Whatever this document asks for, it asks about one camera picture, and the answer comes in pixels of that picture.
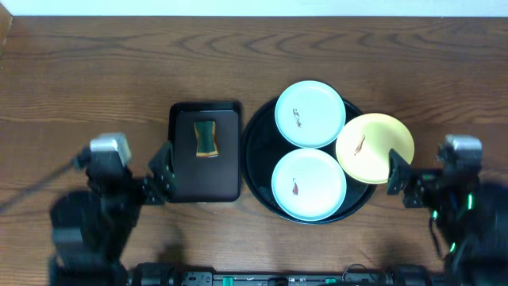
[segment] black round tray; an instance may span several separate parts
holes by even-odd
[[[298,149],[288,142],[279,132],[275,124],[275,104],[277,99],[267,102],[247,124],[241,138],[241,172],[253,195],[270,211],[279,216],[306,224],[324,224],[336,222],[358,211],[372,196],[375,185],[361,183],[346,175],[348,189],[341,207],[328,218],[306,222],[288,215],[283,211],[271,191],[271,174],[284,155]],[[359,116],[362,112],[347,100],[346,123]],[[320,150],[335,158],[335,141]]]

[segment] wood grain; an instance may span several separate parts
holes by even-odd
[[[13,17],[9,11],[0,3],[0,55],[2,54],[3,45],[6,42],[7,33],[10,29],[10,24],[13,21]]]
[[[436,167],[447,133],[484,146],[483,178],[508,182],[508,20],[501,18],[20,17],[0,60],[0,200],[67,162],[92,137],[124,132],[143,176],[172,104],[239,100],[244,125],[302,79],[408,125],[414,166]],[[47,283],[48,209],[71,173],[0,215],[0,284]],[[245,184],[234,203],[145,207],[122,261],[219,271],[339,272],[414,263],[440,270],[428,212],[380,186],[326,226],[285,221]]]

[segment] plate rim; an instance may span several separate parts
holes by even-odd
[[[412,146],[413,146],[413,154],[411,155],[411,160],[409,162],[409,164],[411,164],[411,162],[413,162],[413,159],[414,159],[414,139],[413,139],[413,134],[411,134],[409,128],[407,128],[407,126],[402,123],[400,120],[398,120],[397,118],[393,117],[393,116],[390,116],[388,114],[382,114],[382,113],[369,113],[369,114],[361,114],[355,118],[353,118],[350,122],[348,122],[347,124],[350,124],[351,122],[354,122],[354,121],[358,121],[359,119],[358,118],[373,118],[373,117],[382,117],[382,118],[385,118],[385,119],[388,119],[392,122],[397,122],[399,123],[400,125],[402,125],[407,133],[410,135],[409,138],[411,139],[411,143],[412,143]],[[365,183],[365,184],[385,184],[388,182],[388,178],[386,180],[371,180],[371,181],[367,181],[365,180],[364,178],[359,178],[356,174],[353,175],[353,174],[350,174],[348,171],[346,171],[346,169],[343,167],[343,164],[341,163],[341,159],[339,159],[339,156],[338,156],[338,148],[337,148],[337,143],[339,141],[339,137],[337,137],[337,139],[335,140],[335,145],[334,145],[334,149],[335,149],[335,157],[337,159],[337,162],[339,163],[339,165],[341,166],[342,170],[347,173],[350,177],[352,177],[353,179],[357,180],[357,181],[360,181],[362,183]]]
[[[331,162],[332,164],[337,166],[337,168],[339,170],[339,172],[338,172],[338,177],[339,178],[338,179],[342,182],[342,186],[345,186],[346,191],[348,190],[348,182],[346,180],[346,176],[344,174],[344,170],[342,169],[342,167],[339,164],[339,162],[337,162],[337,160],[335,160],[328,153],[323,152],[323,151],[321,151],[319,149],[303,148],[303,149],[296,149],[296,150],[293,150],[293,151],[287,153],[286,155],[284,155],[284,157],[282,159],[279,160],[279,162],[277,162],[277,165],[275,166],[275,168],[273,170],[273,173],[271,174],[271,193],[273,194],[273,197],[275,198],[275,201],[277,202],[277,204],[279,204],[279,207],[281,209],[283,209],[283,211],[285,211],[288,215],[292,216],[293,218],[296,218],[296,219],[299,219],[299,220],[302,220],[302,221],[305,221],[305,222],[316,222],[316,221],[319,221],[319,220],[322,220],[322,219],[326,219],[326,218],[330,217],[331,215],[335,214],[339,210],[339,208],[342,206],[342,203],[344,203],[345,196],[346,196],[346,191],[344,191],[344,187],[340,188],[340,190],[341,190],[341,196],[339,198],[339,203],[336,206],[334,206],[330,211],[327,211],[325,214],[317,216],[317,218],[311,218],[311,219],[308,219],[305,216],[292,215],[292,214],[294,214],[294,212],[293,211],[289,211],[287,209],[287,207],[285,207],[283,204],[281,204],[280,200],[278,199],[278,196],[275,194],[275,188],[274,188],[275,171],[277,171],[277,169],[280,168],[279,164],[283,160],[288,160],[289,156],[291,156],[290,154],[293,154],[293,156],[294,156],[296,153],[319,153],[321,155],[325,155],[325,158],[326,158],[328,163]]]
[[[298,143],[296,143],[295,141],[291,140],[288,136],[286,136],[286,134],[281,130],[280,126],[279,126],[279,119],[277,117],[277,114],[278,114],[278,111],[280,109],[280,100],[281,99],[284,99],[285,97],[287,97],[291,90],[292,89],[295,89],[297,88],[298,86],[300,85],[306,85],[306,84],[315,84],[316,86],[321,86],[321,87],[324,87],[324,88],[327,88],[327,89],[330,89],[338,98],[339,100],[342,102],[341,104],[341,112],[343,114],[343,116],[341,116],[341,127],[339,128],[339,130],[335,133],[335,135],[333,135],[332,139],[331,140],[328,140],[327,142],[325,142],[325,144],[322,144],[322,145],[317,145],[317,146],[308,146],[308,145],[300,145]],[[299,81],[299,82],[296,82],[296,83],[293,83],[291,84],[289,87],[287,87],[281,94],[280,96],[278,97],[277,99],[277,103],[275,104],[275,125],[277,126],[277,129],[279,130],[280,134],[288,141],[290,142],[292,145],[295,145],[297,147],[300,147],[300,148],[309,148],[309,149],[319,149],[321,147],[325,147],[331,143],[333,143],[337,137],[339,136],[339,134],[341,133],[342,129],[344,128],[345,126],[345,123],[346,123],[346,109],[345,109],[345,104],[344,104],[344,99],[341,97],[341,95],[330,85],[326,84],[326,83],[323,83],[323,82],[320,82],[320,81],[317,81],[317,80],[302,80],[302,81]]]

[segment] black serving tray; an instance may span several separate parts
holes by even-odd
[[[213,120],[219,155],[196,157],[194,122]],[[172,203],[231,202],[238,199],[241,104],[239,102],[180,102],[169,111],[167,139],[174,149],[176,191]]]
[[[345,174],[348,189],[344,202],[337,212],[328,218],[316,222],[301,221],[291,217],[279,207],[271,190],[271,174],[279,160],[298,147],[292,145],[280,134],[275,124],[276,103],[277,99],[272,99],[261,107],[247,124],[242,135],[241,171],[253,195],[268,210],[293,222],[324,224],[336,222],[354,214],[371,198],[376,186],[354,180],[348,174]],[[346,123],[362,114],[356,106],[347,100],[344,100],[344,105]],[[336,158],[335,141],[320,150]]]

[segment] green sponge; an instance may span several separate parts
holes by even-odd
[[[219,155],[215,141],[215,121],[194,122],[194,131],[198,140],[197,157],[215,157]]]

